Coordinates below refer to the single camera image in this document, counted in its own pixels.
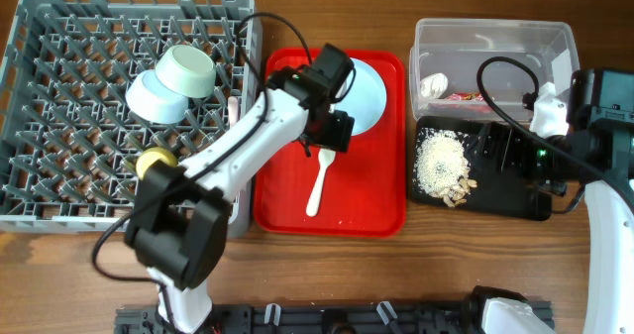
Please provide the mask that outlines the white plastic fork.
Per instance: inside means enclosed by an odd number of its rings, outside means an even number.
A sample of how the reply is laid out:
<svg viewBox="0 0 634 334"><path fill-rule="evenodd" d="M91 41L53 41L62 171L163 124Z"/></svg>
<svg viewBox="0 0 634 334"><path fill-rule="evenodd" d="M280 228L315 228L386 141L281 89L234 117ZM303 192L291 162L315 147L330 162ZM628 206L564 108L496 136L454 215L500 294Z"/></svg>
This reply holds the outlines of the white plastic fork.
<svg viewBox="0 0 634 334"><path fill-rule="evenodd" d="M236 96L230 96L228 98L227 112L229 127L233 128L240 120L240 101Z"/></svg>

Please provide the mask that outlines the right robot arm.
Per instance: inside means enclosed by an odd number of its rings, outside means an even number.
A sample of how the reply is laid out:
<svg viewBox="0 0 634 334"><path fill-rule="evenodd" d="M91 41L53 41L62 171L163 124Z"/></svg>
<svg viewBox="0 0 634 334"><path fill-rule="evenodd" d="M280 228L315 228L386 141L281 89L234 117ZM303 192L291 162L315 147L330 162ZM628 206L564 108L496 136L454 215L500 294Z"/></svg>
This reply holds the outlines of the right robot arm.
<svg viewBox="0 0 634 334"><path fill-rule="evenodd" d="M576 180L590 225L588 303L584 332L633 330L633 74L614 68L573 73L563 115L540 111L537 92L524 95L536 121L562 134L533 132L510 117L487 91L486 104L504 120L503 161L519 160L530 180Z"/></svg>

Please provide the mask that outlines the light green bowl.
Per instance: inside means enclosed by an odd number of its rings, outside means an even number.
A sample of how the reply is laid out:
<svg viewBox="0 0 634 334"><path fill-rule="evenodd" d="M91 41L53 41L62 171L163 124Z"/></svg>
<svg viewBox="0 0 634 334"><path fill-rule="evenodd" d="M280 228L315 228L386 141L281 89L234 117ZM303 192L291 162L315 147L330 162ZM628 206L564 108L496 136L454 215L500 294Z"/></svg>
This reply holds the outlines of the light green bowl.
<svg viewBox="0 0 634 334"><path fill-rule="evenodd" d="M192 46L170 47L156 64L155 72L165 87L189 98L205 98L215 87L214 61Z"/></svg>
<svg viewBox="0 0 634 334"><path fill-rule="evenodd" d="M159 124L178 123L189 109L189 99L164 86L154 70L135 78L126 92L126 102L135 114Z"/></svg>

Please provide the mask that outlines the white plastic spoon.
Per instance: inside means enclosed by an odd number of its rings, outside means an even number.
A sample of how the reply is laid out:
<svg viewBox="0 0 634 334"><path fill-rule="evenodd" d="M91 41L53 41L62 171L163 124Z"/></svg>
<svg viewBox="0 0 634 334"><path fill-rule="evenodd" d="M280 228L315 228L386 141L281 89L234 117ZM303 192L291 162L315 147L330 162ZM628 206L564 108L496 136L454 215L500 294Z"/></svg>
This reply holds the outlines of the white plastic spoon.
<svg viewBox="0 0 634 334"><path fill-rule="evenodd" d="M309 196L306 209L305 209L306 215L309 217L314 217L318 213L326 173L329 166L335 160L335 157L336 157L335 151L331 151L327 149L321 149L319 151L319 154L318 154L319 170L318 170L318 174L317 174L315 183L313 185L313 188L312 188L312 191Z"/></svg>

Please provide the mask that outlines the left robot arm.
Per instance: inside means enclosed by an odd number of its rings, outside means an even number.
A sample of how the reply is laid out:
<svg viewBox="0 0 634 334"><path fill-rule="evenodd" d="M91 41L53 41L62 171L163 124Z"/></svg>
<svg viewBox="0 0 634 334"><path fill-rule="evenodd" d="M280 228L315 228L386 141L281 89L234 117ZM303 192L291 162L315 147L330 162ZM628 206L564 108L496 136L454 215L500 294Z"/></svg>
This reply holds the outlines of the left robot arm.
<svg viewBox="0 0 634 334"><path fill-rule="evenodd" d="M355 76L348 55L327 44L308 64L273 72L250 111L205 150L146 170L124 241L158 286L172 330L193 333L210 314L205 282L223 255L230 207L262 166L295 141L347 151L354 119L331 106Z"/></svg>

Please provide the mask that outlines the red snack wrapper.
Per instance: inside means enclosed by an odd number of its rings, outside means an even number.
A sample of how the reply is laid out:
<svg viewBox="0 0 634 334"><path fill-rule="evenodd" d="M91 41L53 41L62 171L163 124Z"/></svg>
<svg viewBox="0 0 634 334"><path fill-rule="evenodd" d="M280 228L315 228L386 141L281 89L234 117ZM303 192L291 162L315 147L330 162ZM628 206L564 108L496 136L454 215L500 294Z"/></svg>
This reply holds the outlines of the red snack wrapper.
<svg viewBox="0 0 634 334"><path fill-rule="evenodd" d="M479 92L456 92L446 97L450 101L482 101L483 97Z"/></svg>

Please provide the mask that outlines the white napkin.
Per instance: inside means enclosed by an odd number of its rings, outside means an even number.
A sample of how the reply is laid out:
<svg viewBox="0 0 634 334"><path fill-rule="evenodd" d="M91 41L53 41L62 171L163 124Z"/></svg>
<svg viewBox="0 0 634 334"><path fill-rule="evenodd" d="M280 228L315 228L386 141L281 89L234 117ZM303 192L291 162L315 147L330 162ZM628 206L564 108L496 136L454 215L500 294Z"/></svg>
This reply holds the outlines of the white napkin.
<svg viewBox="0 0 634 334"><path fill-rule="evenodd" d="M421 80L419 97L422 100L439 99L447 90L449 79L444 73L434 73Z"/></svg>

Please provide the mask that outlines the food scraps rice and nuts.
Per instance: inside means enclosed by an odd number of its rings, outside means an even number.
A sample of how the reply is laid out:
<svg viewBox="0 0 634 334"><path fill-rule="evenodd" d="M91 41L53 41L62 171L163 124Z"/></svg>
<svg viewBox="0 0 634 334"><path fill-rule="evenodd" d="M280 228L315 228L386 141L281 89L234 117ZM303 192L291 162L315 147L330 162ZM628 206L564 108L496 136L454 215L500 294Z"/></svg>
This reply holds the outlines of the food scraps rice and nuts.
<svg viewBox="0 0 634 334"><path fill-rule="evenodd" d="M467 159L467 135L457 131L423 128L417 134L413 183L417 191L445 206L467 203L477 181Z"/></svg>

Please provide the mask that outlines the yellow plastic cup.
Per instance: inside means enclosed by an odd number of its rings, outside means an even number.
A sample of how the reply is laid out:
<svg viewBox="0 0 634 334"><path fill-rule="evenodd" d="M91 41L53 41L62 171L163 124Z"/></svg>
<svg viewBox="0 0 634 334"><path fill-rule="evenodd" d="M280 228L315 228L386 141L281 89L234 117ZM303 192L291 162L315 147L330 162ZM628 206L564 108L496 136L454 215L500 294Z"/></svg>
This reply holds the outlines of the yellow plastic cup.
<svg viewBox="0 0 634 334"><path fill-rule="evenodd" d="M135 171L142 180L147 170L156 162L162 162L170 167L178 165L177 157L170 151L161 147L149 148L141 153L135 164Z"/></svg>

